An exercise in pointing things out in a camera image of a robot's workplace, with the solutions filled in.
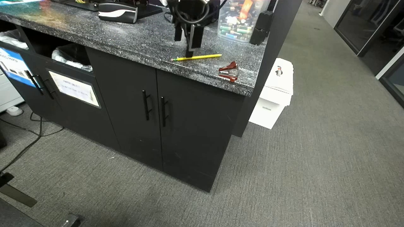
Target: black metal handle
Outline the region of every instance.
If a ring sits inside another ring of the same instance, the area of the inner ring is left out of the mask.
[[[35,77],[38,77],[39,81],[41,82],[41,84],[44,86],[45,91],[48,93],[49,97],[51,99],[53,99],[53,96],[51,94],[51,92],[49,91],[48,87],[45,84],[45,81],[42,79],[42,77],[40,75],[36,75]]]
[[[146,95],[146,91],[142,90],[142,95],[143,95],[143,104],[145,106],[145,115],[146,115],[146,121],[149,120],[149,113],[152,111],[153,108],[149,109],[147,105],[147,98],[150,97],[150,95]]]
[[[166,126],[166,119],[168,118],[168,115],[166,116],[166,104],[167,102],[164,100],[164,97],[160,98],[161,100],[161,115],[163,116],[163,127]]]
[[[39,93],[41,93],[41,95],[44,95],[44,93],[42,92],[41,88],[39,88],[38,84],[34,80],[34,77],[31,75],[31,73],[28,70],[25,70],[25,73],[28,75],[32,83],[35,85],[36,89],[38,89]]]

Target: black cabinet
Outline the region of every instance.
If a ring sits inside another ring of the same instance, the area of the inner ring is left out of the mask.
[[[29,53],[27,50],[19,49],[5,43],[0,43],[0,47],[20,54],[33,76],[36,76],[38,82],[40,81],[38,78],[40,71],[38,70],[38,65],[33,61],[33,54]],[[10,77],[8,77],[8,79],[35,114],[57,124],[65,124],[63,112],[60,106],[55,100],[51,99],[43,89],[38,89],[36,87],[27,85]]]
[[[210,191],[244,97],[160,70],[157,80],[163,169]]]
[[[125,155],[162,170],[156,70],[87,48]]]
[[[45,86],[51,92],[50,96],[57,100],[63,111],[66,118],[64,126],[98,143],[119,149],[95,76],[47,57],[38,55],[34,59],[40,68],[40,76]],[[88,100],[87,93],[83,97],[80,97],[80,94],[71,96],[71,93],[63,92],[61,80],[85,84],[93,92]]]

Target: granite countertop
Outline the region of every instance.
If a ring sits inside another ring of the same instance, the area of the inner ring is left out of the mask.
[[[234,93],[250,96],[264,54],[260,46],[239,44],[217,37],[217,23],[205,28],[202,47],[194,55],[223,54],[220,58],[171,62],[185,56],[185,38],[174,41],[174,25],[163,13],[139,19],[135,24],[101,21],[97,12],[48,0],[0,6],[5,20],[97,50],[168,71]],[[218,76],[218,69],[236,61],[235,83]]]

